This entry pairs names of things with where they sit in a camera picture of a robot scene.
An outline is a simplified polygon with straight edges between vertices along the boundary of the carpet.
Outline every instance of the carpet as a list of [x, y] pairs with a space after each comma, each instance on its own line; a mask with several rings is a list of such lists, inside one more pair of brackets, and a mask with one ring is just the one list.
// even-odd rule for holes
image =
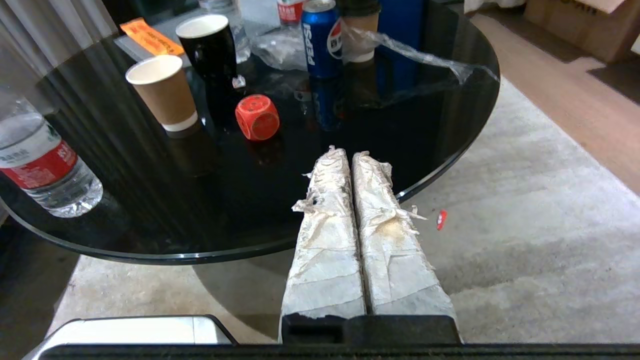
[[[640, 200], [508, 81], [477, 141], [413, 204], [465, 341], [640, 340]], [[81, 256], [50, 331], [208, 313], [240, 342], [273, 341], [292, 254], [174, 267]]]

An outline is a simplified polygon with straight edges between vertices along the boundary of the blue soda can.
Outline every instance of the blue soda can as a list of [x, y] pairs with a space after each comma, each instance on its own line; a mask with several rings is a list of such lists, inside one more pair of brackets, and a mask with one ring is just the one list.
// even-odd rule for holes
[[309, 78], [316, 122], [323, 131], [335, 131], [344, 122], [344, 80]]
[[302, 7], [307, 70], [315, 78], [332, 78], [342, 70], [342, 29], [334, 0], [311, 0]]

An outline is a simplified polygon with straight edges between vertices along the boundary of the orange paper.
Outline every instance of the orange paper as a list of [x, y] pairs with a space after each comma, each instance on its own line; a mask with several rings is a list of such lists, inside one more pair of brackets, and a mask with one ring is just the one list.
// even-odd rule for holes
[[153, 55], [176, 55], [184, 54], [182, 46], [171, 41], [166, 36], [160, 34], [151, 26], [147, 25], [145, 19], [139, 18], [120, 25], [130, 38], [144, 47]]

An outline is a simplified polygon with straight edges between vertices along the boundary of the wooden floor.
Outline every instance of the wooden floor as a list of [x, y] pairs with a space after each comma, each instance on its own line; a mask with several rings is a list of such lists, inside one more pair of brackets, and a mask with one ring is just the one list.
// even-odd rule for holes
[[502, 75], [640, 194], [640, 59], [605, 66], [514, 10], [477, 13], [472, 22]]

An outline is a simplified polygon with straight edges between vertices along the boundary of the round glass table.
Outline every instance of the round glass table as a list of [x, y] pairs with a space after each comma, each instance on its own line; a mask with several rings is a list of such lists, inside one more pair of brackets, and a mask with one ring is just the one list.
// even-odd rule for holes
[[[491, 45], [466, 18], [417, 3], [386, 8], [380, 31], [499, 77]], [[391, 163], [394, 191], [405, 200], [467, 150], [500, 85], [481, 70], [461, 85], [447, 68], [382, 47], [373, 61], [349, 64], [326, 81], [272, 69], [253, 55], [239, 65], [246, 87], [237, 96], [207, 91], [186, 69], [201, 124], [169, 137], [124, 78], [134, 62], [115, 37], [105, 38], [38, 84], [49, 104], [45, 117], [104, 185], [96, 208], [56, 218], [0, 177], [5, 206], [31, 231], [75, 252], [133, 263], [229, 261], [294, 247], [303, 215], [291, 206], [306, 195], [302, 174], [330, 145]], [[246, 94], [275, 103], [281, 127], [274, 138], [244, 138], [233, 110]]]

